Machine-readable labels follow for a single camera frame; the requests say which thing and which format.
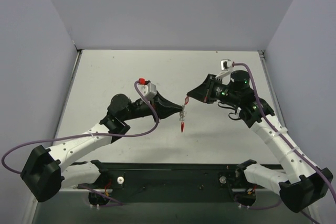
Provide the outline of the red tagged key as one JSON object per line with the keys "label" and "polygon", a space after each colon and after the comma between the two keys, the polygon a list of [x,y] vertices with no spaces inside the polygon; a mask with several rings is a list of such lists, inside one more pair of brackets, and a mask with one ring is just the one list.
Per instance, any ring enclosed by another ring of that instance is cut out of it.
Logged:
{"label": "red tagged key", "polygon": [[189,100],[190,100],[189,96],[186,96],[184,99],[184,105],[188,105]]}

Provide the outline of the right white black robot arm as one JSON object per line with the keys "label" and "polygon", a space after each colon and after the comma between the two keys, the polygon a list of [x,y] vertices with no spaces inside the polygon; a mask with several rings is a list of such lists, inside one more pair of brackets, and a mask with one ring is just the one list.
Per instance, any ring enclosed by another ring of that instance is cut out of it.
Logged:
{"label": "right white black robot arm", "polygon": [[232,72],[228,84],[223,84],[219,76],[208,74],[187,96],[207,104],[218,101],[231,106],[238,118],[267,145],[284,170],[280,173],[250,159],[236,169],[237,178],[245,184],[273,191],[295,213],[323,198],[330,190],[331,171],[320,169],[304,155],[271,106],[259,97],[250,72]]}

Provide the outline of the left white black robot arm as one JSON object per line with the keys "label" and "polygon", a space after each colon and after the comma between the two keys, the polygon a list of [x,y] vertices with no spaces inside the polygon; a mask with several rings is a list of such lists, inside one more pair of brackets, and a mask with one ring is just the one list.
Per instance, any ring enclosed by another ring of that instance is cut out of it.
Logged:
{"label": "left white black robot arm", "polygon": [[124,137],[130,129],[127,120],[146,116],[162,120],[182,110],[181,105],[159,93],[148,103],[142,99],[132,102],[126,95],[117,94],[112,97],[106,116],[83,136],[49,148],[35,147],[20,177],[38,202],[51,199],[64,187],[86,183],[101,188],[106,185],[108,175],[92,162],[80,164],[76,169],[77,160]]}

